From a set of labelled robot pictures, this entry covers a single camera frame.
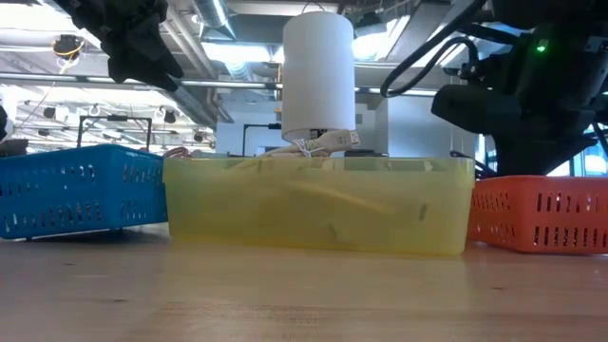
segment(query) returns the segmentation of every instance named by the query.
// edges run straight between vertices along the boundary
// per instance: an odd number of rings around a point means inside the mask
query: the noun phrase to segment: ceiling
[[[107,56],[101,51],[99,41],[90,33],[77,30],[70,18],[57,11],[51,1],[36,1],[42,5],[2,4],[3,1],[0,0],[0,73],[59,74],[65,61],[58,60],[52,52],[51,43],[61,34],[76,34],[85,39],[85,45],[78,64],[68,68],[66,74],[106,77]],[[378,13],[386,24],[387,31],[375,35],[375,43],[364,44],[362,48],[368,50],[355,51],[355,56],[365,56],[355,68],[357,86],[378,87],[396,63],[429,39],[469,1],[453,0],[452,4],[449,0],[324,0],[318,5],[324,10],[340,11],[355,22],[365,12]],[[248,63],[256,81],[276,82],[277,69],[268,67],[266,62],[282,58],[283,26],[292,16],[303,11],[320,10],[318,5],[307,5],[303,1],[228,0],[230,25],[237,41],[226,42],[212,29],[204,30],[200,36],[200,20],[195,15],[192,0],[169,2],[177,17],[170,18],[161,26],[161,37],[183,68],[186,79],[208,79],[209,75],[213,75],[220,80],[231,80],[231,73],[223,63],[229,58],[226,56],[230,56],[242,58],[243,63]],[[179,24],[182,24],[183,29],[178,29]],[[462,50],[451,51],[442,61],[442,66],[461,63],[463,56]],[[417,73],[421,66],[409,70],[398,83],[403,83]],[[437,67],[419,87],[437,89],[450,82],[455,80],[450,80]],[[34,141],[53,140],[47,148],[73,144],[73,128],[78,125],[78,115],[88,114],[93,107],[101,110],[99,115],[152,118],[153,131],[156,132],[152,136],[152,143],[159,150],[172,144],[190,144],[193,148],[211,150],[215,143],[213,135],[206,134],[203,142],[193,142],[196,130],[213,129],[217,121],[230,122],[231,111],[255,115],[276,108],[276,94],[273,91],[224,89],[216,95],[215,89],[185,86],[185,95],[176,96],[158,89],[150,90],[142,85],[117,86],[107,83],[92,86],[76,82],[70,85],[57,83],[53,86],[44,80],[3,81],[1,75],[0,84],[4,84],[0,91],[9,91],[19,99],[17,126],[22,127],[21,136]],[[379,95],[357,95],[357,102],[367,104],[370,109],[375,109],[381,101]],[[210,111],[209,104],[221,107],[225,114]],[[62,111],[67,107],[67,119],[60,121],[57,118],[44,118],[44,108],[58,105]],[[166,110],[177,113],[175,123],[164,122],[163,113]],[[48,137],[43,138],[38,134],[36,127],[50,126],[61,128],[50,129]],[[128,130],[129,134],[122,134],[124,143],[135,145],[140,144],[136,142],[145,141],[145,134],[137,123],[103,123],[103,126],[107,130]],[[92,143],[106,141],[103,129],[94,128],[99,127],[92,126],[91,132],[87,132],[83,140]],[[37,145],[45,147],[44,142]]]

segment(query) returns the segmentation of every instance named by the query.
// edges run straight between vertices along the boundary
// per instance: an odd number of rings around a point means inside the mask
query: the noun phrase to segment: wooden table
[[[602,341],[608,258],[0,243],[0,341]]]

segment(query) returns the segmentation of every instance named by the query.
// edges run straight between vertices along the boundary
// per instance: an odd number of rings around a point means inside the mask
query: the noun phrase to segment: translucent container
[[[171,236],[217,242],[458,255],[470,160],[165,160]]]

